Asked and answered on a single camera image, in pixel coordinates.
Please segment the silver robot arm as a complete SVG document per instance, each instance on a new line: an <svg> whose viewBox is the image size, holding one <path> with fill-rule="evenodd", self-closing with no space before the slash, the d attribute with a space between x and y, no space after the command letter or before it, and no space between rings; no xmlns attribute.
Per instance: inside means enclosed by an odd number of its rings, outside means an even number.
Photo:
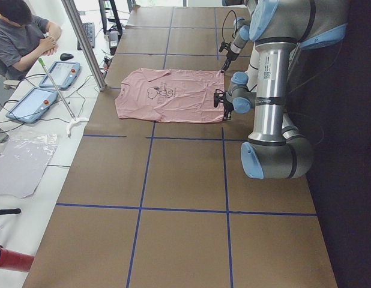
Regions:
<svg viewBox="0 0 371 288"><path fill-rule="evenodd" d="M234 6L234 5L245 5L248 8L250 15L253 14L258 1L222 1L222 5L224 7ZM230 66L232 61L235 61L239 54L241 53L242 49L246 46L247 42L249 41L249 29L250 29L250 20L246 20L242 17L237 17L233 10L230 12L234 13L235 20L234 20L234 33L233 41L226 42L225 38L222 34L222 42L219 48L219 52L224 50L227 51L226 60L220 70L221 73L224 73Z"/></svg>
<svg viewBox="0 0 371 288"><path fill-rule="evenodd" d="M313 162L310 142L285 109L289 59L300 48L318 49L341 42L349 1L244 1L250 19L235 21L237 34L227 50L225 67L253 42L249 69L236 72L228 90L215 96L225 115L254 110L253 131L241 145L241 162L254 179L298 178Z"/></svg>

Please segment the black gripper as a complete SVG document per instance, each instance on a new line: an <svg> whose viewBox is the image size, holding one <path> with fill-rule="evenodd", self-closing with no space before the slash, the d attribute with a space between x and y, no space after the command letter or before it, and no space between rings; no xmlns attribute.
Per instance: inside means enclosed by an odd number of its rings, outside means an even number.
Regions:
<svg viewBox="0 0 371 288"><path fill-rule="evenodd" d="M228 45L228 52L226 55L227 59L225 60L220 72L225 73L231 64L231 61L235 61L237 57L239 56L239 54L240 54L240 48L237 47L234 43L230 43Z"/></svg>
<svg viewBox="0 0 371 288"><path fill-rule="evenodd" d="M234 110L233 104L229 101L224 102L224 120L230 121L232 119L231 113Z"/></svg>

